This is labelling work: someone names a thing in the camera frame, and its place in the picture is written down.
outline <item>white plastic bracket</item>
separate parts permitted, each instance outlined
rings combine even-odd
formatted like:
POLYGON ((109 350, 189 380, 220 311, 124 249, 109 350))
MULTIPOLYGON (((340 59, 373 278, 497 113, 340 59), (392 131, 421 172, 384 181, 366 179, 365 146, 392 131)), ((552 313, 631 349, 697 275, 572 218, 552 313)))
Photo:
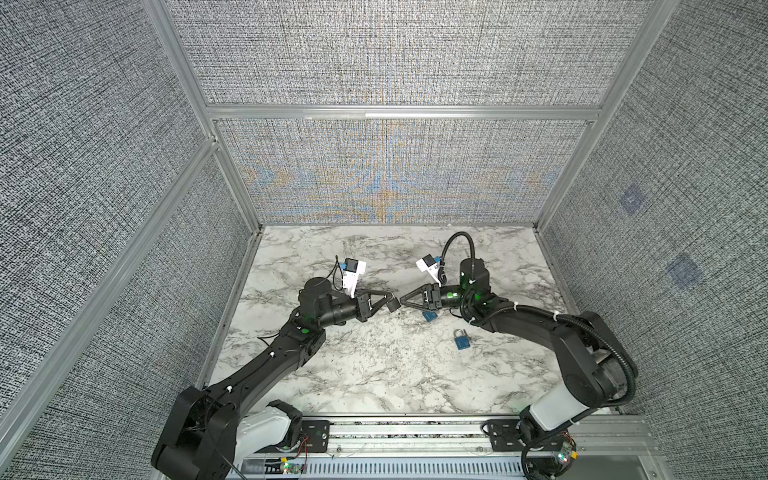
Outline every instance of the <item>white plastic bracket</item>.
POLYGON ((432 258, 432 255, 419 259, 416 262, 416 266, 419 268, 419 272, 427 272, 437 282, 438 286, 442 286, 440 279, 437 277, 437 272, 440 270, 440 257, 432 258))
POLYGON ((360 277, 366 272, 366 263, 358 260, 357 270, 354 272, 348 272, 345 270, 345 268, 347 268, 346 263, 344 268, 342 268, 342 288, 344 289, 344 293, 349 295, 350 298, 355 298, 355 288, 357 288, 357 281, 360 280, 360 277))

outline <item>metal rail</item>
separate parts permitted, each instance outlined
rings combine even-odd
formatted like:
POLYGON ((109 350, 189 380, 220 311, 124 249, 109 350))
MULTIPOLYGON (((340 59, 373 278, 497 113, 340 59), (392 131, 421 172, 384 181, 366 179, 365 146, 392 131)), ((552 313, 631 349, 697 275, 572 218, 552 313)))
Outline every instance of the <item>metal rail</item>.
POLYGON ((224 118, 597 120, 600 107, 550 105, 261 105, 213 104, 207 116, 224 118))

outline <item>metal corner post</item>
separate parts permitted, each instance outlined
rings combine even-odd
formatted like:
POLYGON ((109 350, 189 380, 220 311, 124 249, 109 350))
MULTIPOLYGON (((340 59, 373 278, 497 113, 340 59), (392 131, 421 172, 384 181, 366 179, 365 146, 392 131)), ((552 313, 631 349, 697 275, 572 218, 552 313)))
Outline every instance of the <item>metal corner post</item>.
MULTIPOLYGON (((144 3, 144 10, 149 15, 149 19, 157 31, 157 36, 168 55, 168 60, 177 73, 181 87, 187 94, 192 111, 200 122, 200 127, 206 136, 215 136, 219 144, 223 144, 223 139, 216 133, 214 122, 208 115, 203 88, 197 80, 189 56, 181 45, 179 33, 164 0, 142 0, 142 2, 144 3)), ((258 231, 260 222, 256 208, 250 200, 250 195, 227 149, 221 148, 217 151, 216 159, 246 225, 251 232, 258 231)))
POLYGON ((627 51, 627 55, 624 57, 624 61, 614 76, 611 86, 608 88, 600 116, 584 130, 574 153, 563 168, 557 181, 555 181, 547 200, 541 208, 536 222, 539 232, 546 230, 554 213, 565 198, 565 194, 571 188, 594 146, 598 143, 605 128, 611 122, 611 118, 621 103, 621 99, 627 93, 630 84, 640 71, 643 62, 659 38, 659 35, 661 35, 661 31, 664 30, 664 26, 667 24, 670 16, 677 9, 679 2, 680 0, 656 0, 651 6, 647 17, 627 51))
POLYGON ((0 419, 0 475, 26 440, 59 386, 80 358, 178 208, 214 149, 212 137, 203 141, 194 157, 168 187, 149 217, 123 249, 104 278, 74 316, 61 338, 40 362, 0 419))
POLYGON ((237 207, 240 209, 240 213, 243 215, 246 225, 248 225, 251 232, 257 232, 259 231, 262 222, 256 213, 256 207, 250 199, 250 194, 245 186, 245 182, 232 160, 232 154, 230 153, 229 148, 227 148, 227 142, 224 141, 221 136, 221 131, 219 130, 216 121, 213 122, 213 126, 214 137, 218 140, 218 147, 214 156, 219 162, 221 173, 227 181, 227 185, 232 193, 232 198, 235 199, 235 203, 237 203, 237 207))
POLYGON ((256 256, 256 251, 259 248, 262 236, 263 231, 259 230, 248 239, 248 247, 246 248, 245 255, 243 255, 243 262, 240 264, 240 269, 237 271, 237 277, 235 278, 235 283, 232 285, 230 297, 227 299, 227 305, 224 307, 224 312, 221 314, 219 326, 210 342, 210 348, 208 349, 208 355, 203 363, 203 368, 200 370, 200 375, 195 382, 197 388, 202 388, 210 380, 210 376, 214 372, 216 361, 218 360, 219 353, 224 345, 227 330, 232 323, 232 318, 237 309, 237 303, 240 300, 240 296, 243 294, 243 288, 245 287, 245 282, 248 278, 248 273, 250 273, 250 267, 253 264, 253 258, 256 256))

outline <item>black cable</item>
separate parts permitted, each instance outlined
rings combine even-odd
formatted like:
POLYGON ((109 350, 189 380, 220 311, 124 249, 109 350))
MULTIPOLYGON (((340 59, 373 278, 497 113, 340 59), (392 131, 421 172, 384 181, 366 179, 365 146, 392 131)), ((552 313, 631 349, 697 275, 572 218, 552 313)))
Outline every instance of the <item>black cable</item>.
POLYGON ((276 337, 276 336, 278 336, 278 335, 280 335, 280 332, 278 332, 278 333, 275 333, 274 335, 270 335, 270 336, 258 336, 258 337, 256 337, 256 338, 258 338, 259 340, 261 340, 262 342, 264 342, 264 345, 266 345, 266 346, 270 346, 270 344, 269 344, 269 343, 267 343, 266 341, 267 341, 268 339, 273 339, 273 338, 275 338, 275 337, 276 337))
POLYGON ((336 286, 336 269, 337 268, 339 269, 339 275, 344 277, 344 274, 342 273, 342 270, 341 270, 341 263, 339 263, 339 256, 338 255, 336 255, 336 265, 334 265, 333 266, 333 270, 331 270, 331 273, 333 274, 333 279, 331 280, 331 285, 333 285, 333 289, 341 290, 342 288, 344 288, 344 282, 342 280, 341 286, 336 286))
POLYGON ((523 468, 523 476, 526 478, 526 480, 534 480, 531 477, 531 473, 528 470, 528 461, 527 461, 528 453, 531 451, 533 447, 540 445, 548 441, 549 439, 553 439, 555 436, 560 435, 562 432, 566 432, 571 425, 587 417, 588 415, 592 415, 592 413, 596 411, 597 409, 584 410, 582 413, 579 413, 578 415, 568 420, 567 422, 561 423, 559 426, 555 427, 553 430, 550 430, 549 432, 546 432, 544 435, 531 440, 525 446, 525 448, 523 448, 523 451, 520 454, 520 465, 523 468))
MULTIPOLYGON (((467 241, 469 242, 469 258, 475 259, 475 242, 472 241, 472 237, 469 236, 469 233, 466 232, 456 232, 453 235, 451 235, 451 238, 448 239, 447 242, 445 242, 445 246, 442 248, 442 255, 440 256, 440 267, 437 271, 437 278, 440 280, 440 283, 445 285, 448 283, 448 277, 445 275, 445 255, 448 254, 448 247, 451 246, 451 242, 455 240, 458 237, 465 237, 467 241)), ((474 279, 475 276, 475 263, 472 262, 472 279, 474 279)))
POLYGON ((243 480, 248 480, 248 478, 245 478, 245 475, 243 475, 243 473, 242 473, 240 470, 238 470, 238 469, 237 469, 237 467, 236 467, 235 465, 232 465, 232 462, 230 462, 229 460, 227 460, 227 457, 225 457, 223 453, 219 452, 219 449, 217 449, 215 446, 214 446, 214 449, 215 449, 215 450, 216 450, 216 452, 219 454, 219 456, 221 456, 221 458, 223 458, 223 459, 224 459, 224 461, 227 463, 227 465, 229 465, 229 466, 230 466, 230 468, 232 468, 232 469, 235 471, 235 473, 237 473, 237 476, 239 476, 239 477, 240 477, 240 478, 242 478, 243 480))

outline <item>aluminum frame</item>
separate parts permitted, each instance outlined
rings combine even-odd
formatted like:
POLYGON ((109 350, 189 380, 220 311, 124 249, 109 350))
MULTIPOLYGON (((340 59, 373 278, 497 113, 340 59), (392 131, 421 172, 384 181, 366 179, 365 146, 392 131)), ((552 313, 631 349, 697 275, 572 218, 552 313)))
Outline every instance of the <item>aluminum frame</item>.
POLYGON ((563 303, 565 303, 565 309, 568 311, 568 313, 572 315, 578 315, 580 312, 578 310, 578 306, 576 305, 576 300, 574 299, 573 294, 571 293, 571 289, 568 288, 568 284, 565 282, 565 277, 563 276, 562 272, 558 268, 557 264, 552 259, 552 254, 549 252, 549 247, 547 246, 547 243, 544 240, 544 237, 541 236, 541 234, 538 231, 538 228, 534 227, 533 229, 534 237, 536 237, 536 242, 538 243, 538 248, 541 250, 541 255, 544 256, 544 261, 547 262, 547 266, 549 267, 549 273, 552 274, 552 278, 554 279, 554 284, 557 286, 558 290, 560 291, 560 296, 563 297, 563 303))
POLYGON ((627 93, 630 84, 637 76, 650 50, 653 48, 659 35, 661 35, 661 31, 664 30, 664 26, 677 9, 679 3, 680 0, 656 0, 651 6, 648 15, 637 31, 637 35, 635 35, 632 45, 624 57, 624 61, 614 76, 611 86, 608 88, 602 103, 602 114, 584 130, 574 153, 558 176, 544 205, 541 207, 541 212, 536 221, 536 227, 539 231, 543 232, 546 230, 554 213, 565 198, 565 194, 573 185, 579 171, 581 171, 594 146, 600 140, 605 128, 610 124, 611 118, 621 103, 621 99, 624 98, 624 94, 627 93))
POLYGON ((259 243, 261 243, 262 237, 263 231, 260 230, 248 239, 248 247, 243 256, 243 262, 240 264, 240 269, 237 271, 237 277, 235 278, 235 283, 232 285, 232 290, 230 291, 229 299, 227 299, 227 305, 224 307, 224 312, 221 314, 219 326, 210 342, 210 348, 208 349, 208 355, 203 363, 203 368, 200 370, 200 375, 195 382, 195 386, 198 389, 202 388, 210 381, 210 376, 214 372, 214 367, 219 359, 219 353, 224 345, 224 339, 227 338, 227 331, 230 328, 232 318, 237 310, 237 304, 243 293, 245 282, 248 279, 250 268, 253 265, 253 258, 256 256, 256 251, 259 248, 259 243))
POLYGON ((207 116, 224 118, 306 118, 315 120, 372 119, 497 119, 497 120, 597 120, 599 106, 555 105, 267 105, 212 104, 207 116))
POLYGON ((207 138, 191 161, 177 175, 152 213, 112 264, 61 338, 40 362, 22 390, 0 419, 0 475, 7 469, 53 395, 69 375, 91 338, 109 314, 128 282, 149 253, 197 175, 214 151, 215 141, 207 138))
MULTIPOLYGON (((200 83, 197 80, 197 75, 192 69, 189 56, 184 48, 181 46, 181 39, 179 32, 174 25, 174 21, 170 16, 165 2, 163 0, 142 0, 144 4, 144 10, 147 12, 149 19, 157 31, 157 36, 160 38, 160 42, 168 55, 168 60, 173 65, 174 70, 179 78, 181 87, 184 89, 184 93, 187 94, 187 99, 190 102, 192 111, 197 117, 197 121, 200 122, 200 128, 207 136, 214 136, 216 139, 220 139, 217 135, 214 122, 207 115, 205 95, 203 89, 200 87, 200 83)), ((224 180, 227 182, 227 186, 230 188, 230 192, 237 203, 240 212, 243 215, 246 225, 250 228, 251 232, 256 232, 261 222, 259 221, 256 207, 253 205, 253 201, 250 200, 250 195, 245 187, 243 178, 237 172, 232 157, 229 155, 226 147, 221 148, 217 152, 216 156, 224 180)))
MULTIPOLYGON (((331 422, 327 453, 309 457, 353 455, 366 458, 428 457, 515 457, 520 452, 493 452, 488 437, 480 431, 486 420, 516 415, 343 415, 307 414, 304 419, 331 422), (430 435, 406 437, 404 435, 430 435)), ((639 415, 590 415, 569 429, 578 443, 579 455, 636 455, 654 478, 672 478, 667 460, 639 415)), ((550 455, 530 452, 530 456, 550 455)), ((254 453, 247 458, 265 458, 254 453)))

